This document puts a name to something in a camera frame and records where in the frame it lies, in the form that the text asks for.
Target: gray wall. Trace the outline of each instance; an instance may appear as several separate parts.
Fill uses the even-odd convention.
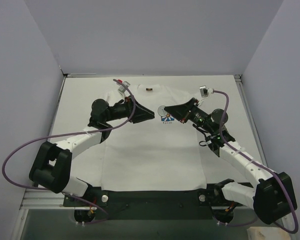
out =
[[[243,74],[268,165],[293,181],[300,224],[300,0],[285,0]]]
[[[16,147],[46,135],[56,107],[62,73],[23,0],[0,0],[0,240],[10,238],[24,189],[1,174]],[[11,159],[9,176],[28,184],[38,150],[33,144]]]
[[[241,74],[283,0],[25,0],[64,73]]]

